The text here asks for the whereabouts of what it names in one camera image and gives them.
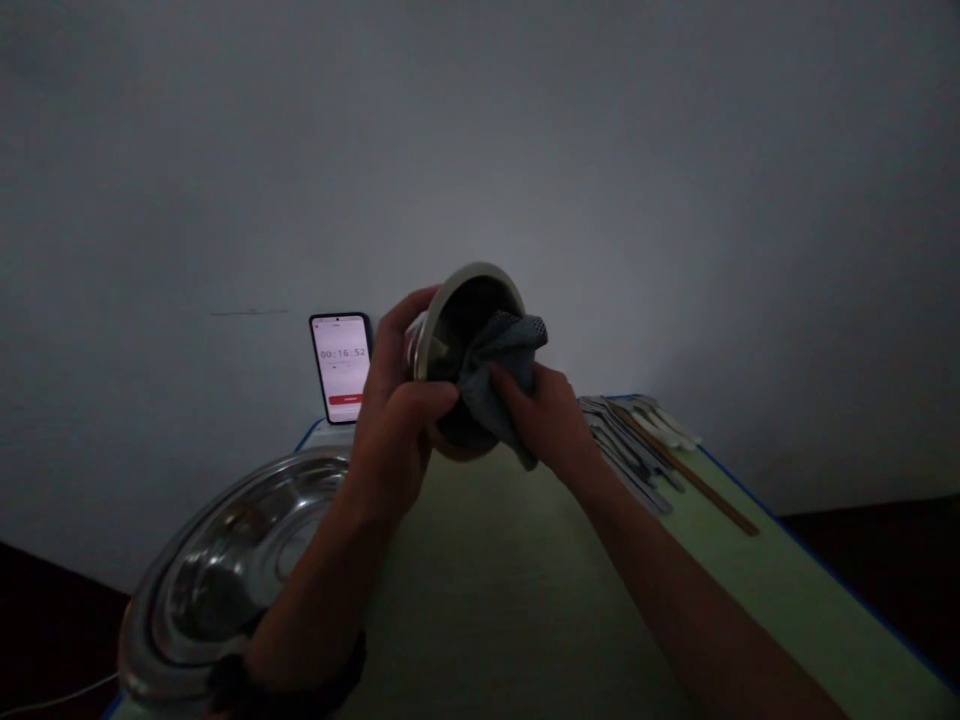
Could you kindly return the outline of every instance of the light green tablecloth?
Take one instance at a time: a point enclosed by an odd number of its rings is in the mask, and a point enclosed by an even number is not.
[[[958,717],[950,691],[709,458],[683,458],[761,534],[692,487],[663,488],[664,524],[852,718]],[[344,717],[699,716],[579,507],[503,448],[434,458],[367,629]]]

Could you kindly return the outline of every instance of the dish towel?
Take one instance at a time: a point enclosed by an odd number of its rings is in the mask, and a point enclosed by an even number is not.
[[[497,312],[467,347],[457,380],[460,397],[474,419],[512,448],[526,470],[533,470],[537,459],[520,440],[509,411],[490,382],[489,363],[502,367],[520,390],[532,395],[533,358],[546,344],[547,328],[540,318]]]

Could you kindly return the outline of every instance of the stainless steel bowl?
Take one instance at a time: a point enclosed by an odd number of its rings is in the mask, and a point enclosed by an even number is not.
[[[477,262],[451,275],[427,312],[407,331],[411,379],[456,382],[473,338],[500,310],[514,315],[525,312],[519,291],[503,270]],[[463,401],[428,432],[434,446],[454,460],[479,457],[498,442],[473,419]]]
[[[326,514],[350,448],[275,460],[203,508],[140,581],[120,630],[120,682],[146,702],[205,694],[210,667],[270,607]]]

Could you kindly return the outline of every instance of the phone screen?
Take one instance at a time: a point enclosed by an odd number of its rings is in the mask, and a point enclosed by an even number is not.
[[[367,321],[363,315],[311,318],[327,421],[356,422],[370,370]]]

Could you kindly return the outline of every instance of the wall mark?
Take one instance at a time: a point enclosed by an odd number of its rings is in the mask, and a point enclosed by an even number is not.
[[[219,313],[207,313],[210,317],[231,317],[233,315],[286,315],[289,310],[257,310],[248,308],[247,310],[228,310]]]

